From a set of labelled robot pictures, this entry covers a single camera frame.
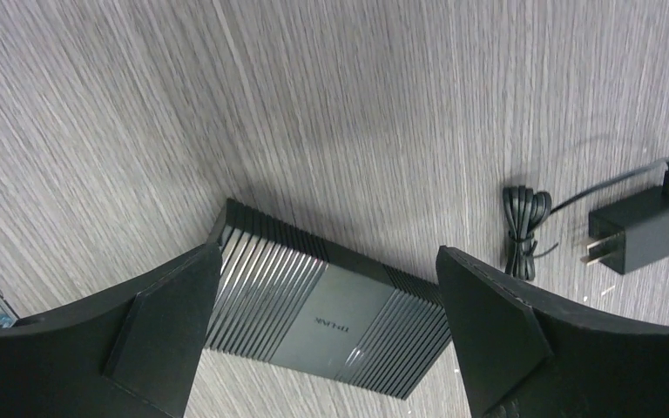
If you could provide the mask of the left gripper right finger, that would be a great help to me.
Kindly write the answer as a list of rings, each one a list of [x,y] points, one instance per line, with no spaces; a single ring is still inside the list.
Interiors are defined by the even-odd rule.
[[[475,417],[669,417],[669,326],[606,313],[442,246],[436,273]]]

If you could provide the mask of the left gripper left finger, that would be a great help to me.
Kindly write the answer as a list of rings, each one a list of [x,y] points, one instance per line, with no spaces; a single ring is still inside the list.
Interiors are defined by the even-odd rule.
[[[0,417],[181,417],[220,281],[205,244],[0,328]]]

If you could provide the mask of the black network switch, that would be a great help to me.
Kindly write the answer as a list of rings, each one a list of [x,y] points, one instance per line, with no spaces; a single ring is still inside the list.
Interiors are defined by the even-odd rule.
[[[229,199],[206,346],[405,399],[450,344],[438,286]]]

